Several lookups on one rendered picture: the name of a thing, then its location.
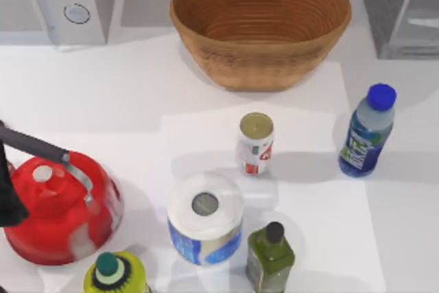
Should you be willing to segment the dark green square bottle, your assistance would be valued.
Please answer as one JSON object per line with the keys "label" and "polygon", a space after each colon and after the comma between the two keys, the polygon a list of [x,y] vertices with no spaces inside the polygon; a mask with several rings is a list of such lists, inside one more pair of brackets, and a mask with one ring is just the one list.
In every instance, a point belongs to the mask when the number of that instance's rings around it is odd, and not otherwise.
{"label": "dark green square bottle", "polygon": [[246,276],[255,293],[285,293],[295,254],[280,222],[270,222],[248,237]]}

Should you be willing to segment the blue water bottle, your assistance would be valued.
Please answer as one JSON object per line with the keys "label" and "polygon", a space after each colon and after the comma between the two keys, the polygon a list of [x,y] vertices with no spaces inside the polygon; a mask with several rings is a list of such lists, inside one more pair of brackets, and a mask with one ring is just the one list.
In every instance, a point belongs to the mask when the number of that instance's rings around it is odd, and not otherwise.
{"label": "blue water bottle", "polygon": [[371,174],[390,136],[395,118],[396,91],[388,84],[374,84],[351,115],[346,139],[338,156],[347,176]]}

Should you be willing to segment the pale microwave oven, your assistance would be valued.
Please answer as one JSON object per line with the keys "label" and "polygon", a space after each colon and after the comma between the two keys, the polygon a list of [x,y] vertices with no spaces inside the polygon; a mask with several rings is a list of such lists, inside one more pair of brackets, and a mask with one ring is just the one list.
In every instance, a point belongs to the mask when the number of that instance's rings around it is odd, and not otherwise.
{"label": "pale microwave oven", "polygon": [[0,45],[104,45],[114,5],[115,0],[0,0]]}

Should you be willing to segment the white paper roll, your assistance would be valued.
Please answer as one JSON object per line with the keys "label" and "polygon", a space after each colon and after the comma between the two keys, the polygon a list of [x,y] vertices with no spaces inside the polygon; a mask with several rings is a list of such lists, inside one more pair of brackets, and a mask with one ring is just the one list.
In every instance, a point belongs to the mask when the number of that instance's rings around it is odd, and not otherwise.
{"label": "white paper roll", "polygon": [[242,239],[244,198],[229,178],[200,172],[173,188],[167,223],[176,251],[197,266],[226,261]]}

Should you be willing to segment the brown woven basket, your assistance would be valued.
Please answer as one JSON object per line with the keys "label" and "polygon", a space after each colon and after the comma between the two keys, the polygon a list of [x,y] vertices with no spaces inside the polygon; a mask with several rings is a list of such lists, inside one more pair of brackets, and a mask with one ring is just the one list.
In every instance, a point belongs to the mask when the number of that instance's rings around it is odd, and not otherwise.
{"label": "brown woven basket", "polygon": [[169,15],[199,68],[229,91],[295,85],[351,20],[349,0],[171,0]]}

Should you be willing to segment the yellow-green bottle with teal cap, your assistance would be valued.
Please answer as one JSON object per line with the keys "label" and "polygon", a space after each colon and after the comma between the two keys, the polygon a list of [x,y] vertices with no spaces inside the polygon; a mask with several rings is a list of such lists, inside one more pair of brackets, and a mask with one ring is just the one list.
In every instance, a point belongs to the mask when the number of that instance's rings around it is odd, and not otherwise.
{"label": "yellow-green bottle with teal cap", "polygon": [[153,293],[147,284],[145,267],[134,254],[104,252],[88,269],[83,293]]}

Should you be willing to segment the red kettle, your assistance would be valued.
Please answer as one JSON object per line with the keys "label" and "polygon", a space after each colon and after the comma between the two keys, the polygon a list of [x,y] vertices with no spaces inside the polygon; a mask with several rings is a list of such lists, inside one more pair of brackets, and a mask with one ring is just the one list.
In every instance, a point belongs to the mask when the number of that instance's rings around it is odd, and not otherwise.
{"label": "red kettle", "polygon": [[12,184],[29,213],[18,226],[1,227],[20,257],[60,266],[92,255],[110,239],[123,200],[97,161],[32,136],[29,152],[1,140]]}

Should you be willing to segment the red and white can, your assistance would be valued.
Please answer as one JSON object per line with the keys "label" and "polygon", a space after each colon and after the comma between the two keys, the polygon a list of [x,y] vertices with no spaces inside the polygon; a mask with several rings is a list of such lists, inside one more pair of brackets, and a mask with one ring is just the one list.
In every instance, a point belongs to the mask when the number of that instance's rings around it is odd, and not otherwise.
{"label": "red and white can", "polygon": [[265,113],[251,112],[239,122],[236,160],[241,171],[258,176],[268,169],[274,143],[274,124]]}

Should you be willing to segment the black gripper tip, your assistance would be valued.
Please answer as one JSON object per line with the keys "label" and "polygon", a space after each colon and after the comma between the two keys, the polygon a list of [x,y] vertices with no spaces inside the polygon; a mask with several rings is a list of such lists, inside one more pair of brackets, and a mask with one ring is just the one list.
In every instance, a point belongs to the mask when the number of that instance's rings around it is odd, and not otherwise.
{"label": "black gripper tip", "polygon": [[0,120],[0,228],[18,226],[29,213],[19,199],[10,177],[10,165],[1,140],[20,151],[29,152],[29,136],[7,128]]}

